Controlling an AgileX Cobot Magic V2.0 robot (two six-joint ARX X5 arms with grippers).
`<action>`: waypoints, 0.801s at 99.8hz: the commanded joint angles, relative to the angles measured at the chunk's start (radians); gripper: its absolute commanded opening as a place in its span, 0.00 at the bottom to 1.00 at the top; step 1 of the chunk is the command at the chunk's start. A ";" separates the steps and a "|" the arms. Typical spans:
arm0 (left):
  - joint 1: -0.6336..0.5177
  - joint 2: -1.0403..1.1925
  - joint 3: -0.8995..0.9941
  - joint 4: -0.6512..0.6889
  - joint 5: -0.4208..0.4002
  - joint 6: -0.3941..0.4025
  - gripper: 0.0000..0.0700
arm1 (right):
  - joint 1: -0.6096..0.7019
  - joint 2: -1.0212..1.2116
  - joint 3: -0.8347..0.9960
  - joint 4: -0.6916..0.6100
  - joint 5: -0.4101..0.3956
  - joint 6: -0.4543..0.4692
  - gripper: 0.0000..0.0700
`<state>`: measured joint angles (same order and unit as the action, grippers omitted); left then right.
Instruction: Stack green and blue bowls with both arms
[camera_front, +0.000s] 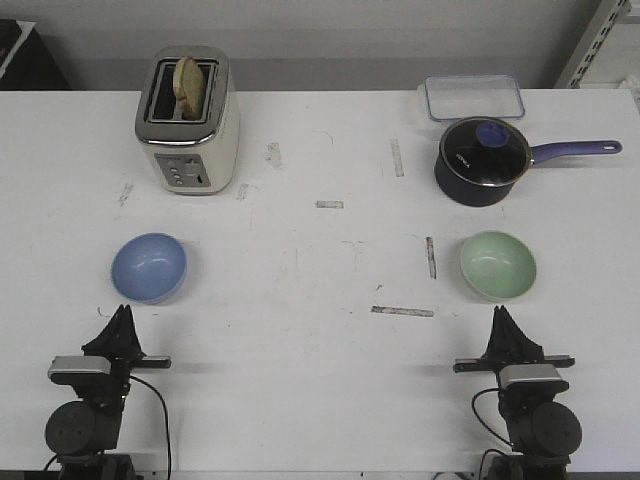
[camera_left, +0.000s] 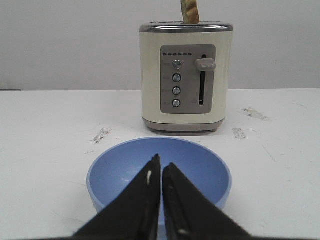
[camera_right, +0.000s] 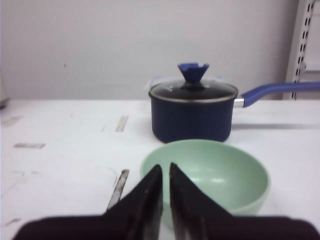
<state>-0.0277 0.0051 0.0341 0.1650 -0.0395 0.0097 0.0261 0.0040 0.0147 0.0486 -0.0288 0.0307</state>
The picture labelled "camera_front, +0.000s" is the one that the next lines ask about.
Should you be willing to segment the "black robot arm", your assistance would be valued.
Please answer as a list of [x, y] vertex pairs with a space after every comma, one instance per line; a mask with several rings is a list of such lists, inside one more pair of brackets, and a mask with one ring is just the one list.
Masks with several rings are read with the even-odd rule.
[[505, 306], [494, 308], [487, 348], [479, 358], [457, 359], [453, 371], [491, 372], [497, 386], [481, 390], [471, 399], [476, 402], [486, 393], [497, 394], [497, 406], [507, 435], [489, 432], [511, 451], [495, 448], [483, 452], [478, 479], [566, 479], [570, 455], [581, 445], [581, 424], [555, 396], [569, 389], [559, 374], [575, 359], [569, 355], [544, 354], [516, 324]]
[[148, 356], [139, 342], [133, 313], [118, 307], [80, 355], [56, 356], [47, 376], [72, 387], [77, 398], [58, 407], [45, 426], [45, 441], [61, 466], [60, 479], [141, 479], [128, 454], [115, 452], [131, 382], [158, 390], [132, 374], [168, 369], [168, 356]]

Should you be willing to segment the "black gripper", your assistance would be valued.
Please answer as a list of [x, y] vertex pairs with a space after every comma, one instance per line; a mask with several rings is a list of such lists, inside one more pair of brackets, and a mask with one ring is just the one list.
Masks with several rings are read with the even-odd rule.
[[[125, 320], [125, 338], [123, 321]], [[169, 369], [170, 356], [147, 356], [141, 347], [132, 309], [120, 305], [96, 338], [81, 347], [85, 355], [78, 360], [79, 379], [74, 391], [85, 400], [120, 400], [130, 390], [133, 371]], [[106, 356], [123, 356], [108, 358]]]
[[[503, 352], [503, 338], [505, 350], [510, 360], [500, 360]], [[483, 357], [456, 359], [453, 364], [453, 371], [455, 373], [492, 372], [497, 381], [499, 371], [509, 365], [552, 364], [557, 371], [575, 365], [575, 358], [569, 355], [544, 356], [543, 348], [524, 334], [504, 305], [494, 308], [491, 332]], [[499, 389], [505, 393], [558, 394], [549, 387], [531, 384], [514, 385], [507, 390], [503, 390], [500, 387]]]

